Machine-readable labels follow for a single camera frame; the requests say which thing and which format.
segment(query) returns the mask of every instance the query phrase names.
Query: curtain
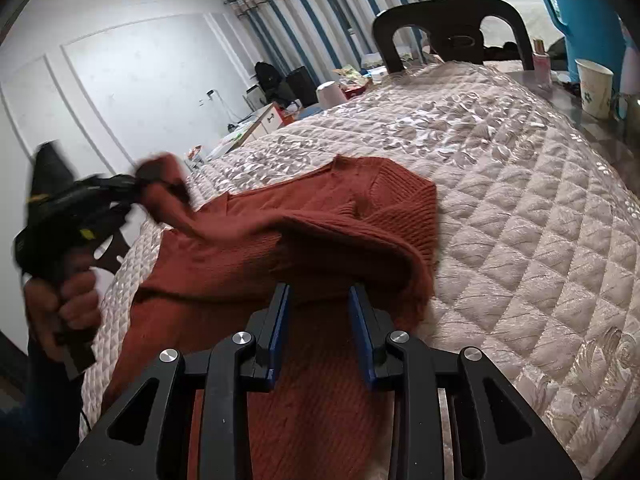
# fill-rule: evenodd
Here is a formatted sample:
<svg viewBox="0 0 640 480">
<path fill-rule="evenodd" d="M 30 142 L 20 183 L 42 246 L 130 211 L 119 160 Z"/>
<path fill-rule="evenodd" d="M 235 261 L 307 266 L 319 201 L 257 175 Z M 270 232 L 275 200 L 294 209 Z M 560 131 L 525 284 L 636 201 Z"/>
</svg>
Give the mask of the curtain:
<svg viewBox="0 0 640 480">
<path fill-rule="evenodd" d="M 316 84 L 333 80 L 334 68 L 359 68 L 375 53 L 375 17 L 390 7 L 421 0 L 226 0 L 261 44 L 266 60 L 283 74 L 305 65 Z M 420 52 L 422 33 L 401 30 L 396 44 Z"/>
</svg>

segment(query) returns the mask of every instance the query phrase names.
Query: black plastic chair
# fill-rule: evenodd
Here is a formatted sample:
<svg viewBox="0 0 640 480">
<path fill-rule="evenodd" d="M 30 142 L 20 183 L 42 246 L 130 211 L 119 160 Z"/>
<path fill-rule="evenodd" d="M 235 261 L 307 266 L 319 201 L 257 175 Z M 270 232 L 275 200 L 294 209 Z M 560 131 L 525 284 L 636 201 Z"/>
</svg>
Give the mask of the black plastic chair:
<svg viewBox="0 0 640 480">
<path fill-rule="evenodd" d="M 394 34 L 399 28 L 412 26 L 427 33 L 432 49 L 444 61 L 482 65 L 484 35 L 480 25 L 487 16 L 495 16 L 509 24 L 524 69 L 533 70 L 527 27 L 518 11 L 502 0 L 430 0 L 393 7 L 374 20 L 373 39 L 389 73 L 404 70 L 394 45 Z"/>
</svg>

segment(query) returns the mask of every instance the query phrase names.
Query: blue plastic pitcher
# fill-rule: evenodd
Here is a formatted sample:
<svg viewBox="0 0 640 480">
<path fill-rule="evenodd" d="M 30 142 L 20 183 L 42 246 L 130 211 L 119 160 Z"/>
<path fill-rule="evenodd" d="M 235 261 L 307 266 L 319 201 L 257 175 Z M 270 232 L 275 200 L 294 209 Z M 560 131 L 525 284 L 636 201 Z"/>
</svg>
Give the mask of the blue plastic pitcher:
<svg viewBox="0 0 640 480">
<path fill-rule="evenodd" d="M 566 39 L 571 81 L 580 81 L 576 59 L 589 59 L 614 73 L 613 86 L 620 88 L 625 41 L 618 15 L 606 0 L 543 0 L 551 20 Z"/>
</svg>

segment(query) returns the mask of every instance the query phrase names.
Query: paper cup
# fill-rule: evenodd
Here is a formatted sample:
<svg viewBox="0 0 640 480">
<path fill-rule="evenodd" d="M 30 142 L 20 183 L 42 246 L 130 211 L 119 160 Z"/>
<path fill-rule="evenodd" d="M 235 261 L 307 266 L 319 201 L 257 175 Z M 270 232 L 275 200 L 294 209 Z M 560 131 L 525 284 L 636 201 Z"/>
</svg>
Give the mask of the paper cup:
<svg viewBox="0 0 640 480">
<path fill-rule="evenodd" d="M 607 119 L 611 109 L 613 72 L 587 59 L 576 59 L 580 75 L 582 109 L 597 119 Z"/>
<path fill-rule="evenodd" d="M 318 103 L 324 110 L 347 102 L 347 97 L 340 89 L 340 85 L 335 81 L 322 83 L 316 90 L 316 95 L 318 96 Z"/>
</svg>

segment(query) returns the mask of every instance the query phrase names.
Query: beige quilt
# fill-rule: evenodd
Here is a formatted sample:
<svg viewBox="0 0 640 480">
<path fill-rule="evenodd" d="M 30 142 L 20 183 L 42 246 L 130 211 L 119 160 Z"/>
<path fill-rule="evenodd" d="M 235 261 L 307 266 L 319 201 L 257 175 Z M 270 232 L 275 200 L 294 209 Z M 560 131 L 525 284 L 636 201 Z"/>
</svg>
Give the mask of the beige quilt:
<svg viewBox="0 0 640 480">
<path fill-rule="evenodd" d="M 443 350 L 481 348 L 593 478 L 640 408 L 635 197 L 543 100 L 489 68 L 450 62 L 213 161 L 190 179 L 193 204 L 292 178 L 337 153 L 388 157 L 436 183 L 436 290 L 417 335 Z M 102 302 L 98 362 L 82 388 L 91 422 L 161 232 L 143 227 Z M 387 446 L 381 436 L 371 478 L 386 478 Z"/>
</svg>

